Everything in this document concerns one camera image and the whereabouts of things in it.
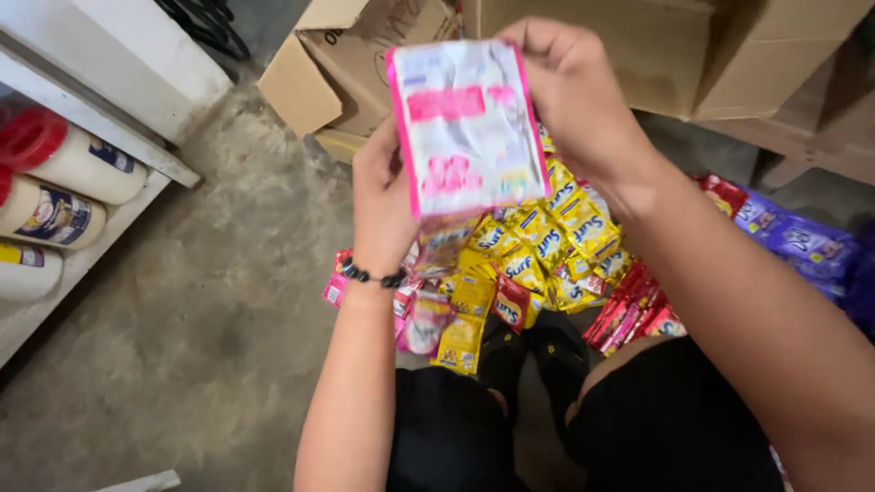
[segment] forearm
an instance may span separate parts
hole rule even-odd
[[[627,179],[594,184],[698,346],[786,456],[791,474],[805,480],[800,474],[812,468],[805,465],[814,456],[823,463],[830,447],[838,460],[847,458],[843,451],[872,459],[865,444],[875,437],[872,345],[662,156],[647,155],[639,164]]]
[[[395,420],[390,289],[351,281],[307,412],[297,490],[386,487]]]

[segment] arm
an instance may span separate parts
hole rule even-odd
[[[566,164],[605,196],[791,481],[875,487],[875,348],[650,144],[594,33],[526,19],[502,37],[523,45],[535,106]]]
[[[355,263],[382,278],[398,266],[417,233],[408,180],[389,170],[398,146],[384,122],[353,159]],[[350,280],[295,466],[296,490],[386,488],[395,423],[394,291]]]

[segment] cardboard box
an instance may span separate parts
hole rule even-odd
[[[298,135],[367,137],[391,110],[386,50],[453,38],[459,24],[442,0],[312,0],[258,87]]]
[[[768,117],[875,0],[461,0],[465,34],[527,15],[593,29],[633,108],[683,120]]]

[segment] black bracelet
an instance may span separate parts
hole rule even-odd
[[[376,280],[376,278],[371,278],[371,274],[368,273],[367,270],[362,270],[361,268],[355,266],[353,263],[353,257],[349,257],[343,260],[342,273],[346,278],[351,278],[353,280],[358,280],[363,284],[369,282],[371,280]],[[395,275],[387,275],[380,279],[380,287],[384,289],[397,289],[401,286],[401,282],[404,281],[404,278],[407,277],[407,274],[404,273],[404,269],[399,268],[398,272]]]

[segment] plastic jar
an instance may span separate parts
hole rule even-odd
[[[0,165],[110,205],[137,196],[147,175],[136,159],[39,105],[0,130]]]
[[[0,168],[0,235],[81,250],[103,231],[103,205]]]
[[[0,241],[0,299],[35,300],[60,280],[64,260],[51,250]]]

